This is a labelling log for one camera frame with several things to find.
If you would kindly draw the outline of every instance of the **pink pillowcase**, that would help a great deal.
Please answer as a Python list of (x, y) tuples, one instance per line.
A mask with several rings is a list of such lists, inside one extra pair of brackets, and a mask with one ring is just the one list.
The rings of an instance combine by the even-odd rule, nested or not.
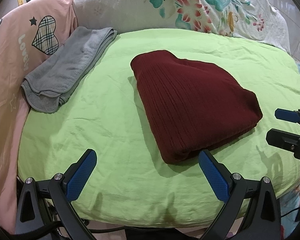
[(20, 85), (77, 27), (72, 1), (31, 0), (0, 20), (0, 225), (10, 233), (17, 210), (19, 142), (29, 112)]

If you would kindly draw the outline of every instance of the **lime green sheet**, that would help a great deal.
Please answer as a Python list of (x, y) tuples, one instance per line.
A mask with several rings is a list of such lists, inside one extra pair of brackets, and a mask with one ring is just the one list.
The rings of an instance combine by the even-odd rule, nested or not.
[(265, 140), (271, 128), (300, 134), (299, 125), (274, 117), (276, 108), (300, 108), (294, 60), (255, 41), (179, 29), (119, 35), (56, 113), (31, 110), (20, 143), (21, 178), (50, 179), (91, 148), (98, 163), (73, 202), (82, 218), (149, 227), (209, 225), (223, 203), (197, 158), (179, 165), (162, 161), (130, 68), (133, 57), (158, 49), (215, 63), (257, 95), (264, 117), (244, 136), (214, 150), (219, 162), (246, 179), (268, 176), (278, 197), (298, 183), (300, 162)]

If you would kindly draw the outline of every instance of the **maroon folded cloth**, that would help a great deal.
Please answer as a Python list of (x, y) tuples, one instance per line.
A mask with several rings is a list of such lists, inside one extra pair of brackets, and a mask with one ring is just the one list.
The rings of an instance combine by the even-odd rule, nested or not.
[(262, 118), (256, 95), (213, 63), (158, 50), (136, 56), (131, 68), (165, 163), (229, 143)]

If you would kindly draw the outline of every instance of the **folded gray towel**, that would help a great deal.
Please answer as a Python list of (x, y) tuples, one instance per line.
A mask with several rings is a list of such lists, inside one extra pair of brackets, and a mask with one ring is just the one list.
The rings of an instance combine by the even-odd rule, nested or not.
[(78, 27), (50, 58), (26, 75), (21, 84), (27, 101), (37, 111), (54, 113), (66, 103), (80, 80), (94, 67), (115, 39), (112, 28)]

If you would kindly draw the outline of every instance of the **black cable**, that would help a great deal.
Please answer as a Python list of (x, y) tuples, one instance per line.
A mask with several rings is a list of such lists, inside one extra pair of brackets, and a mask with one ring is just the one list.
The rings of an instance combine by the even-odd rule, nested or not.
[(92, 234), (104, 234), (104, 233), (111, 233), (115, 231), (121, 231), (125, 229), (130, 229), (133, 231), (139, 231), (139, 232), (154, 232), (154, 231), (160, 231), (163, 230), (163, 228), (136, 228), (136, 227), (129, 227), (129, 226), (123, 226), (118, 228), (110, 228), (110, 229), (89, 229), (89, 231)]
[(29, 233), (10, 235), (9, 238), (11, 240), (37, 240), (59, 227), (62, 227), (61, 221), (54, 221)]
[(292, 213), (292, 212), (298, 210), (299, 208), (300, 208), (300, 207), (290, 210), (288, 213), (282, 215), (281, 218), (283, 218), (283, 217), (285, 217), (285, 216), (288, 216), (290, 213)]

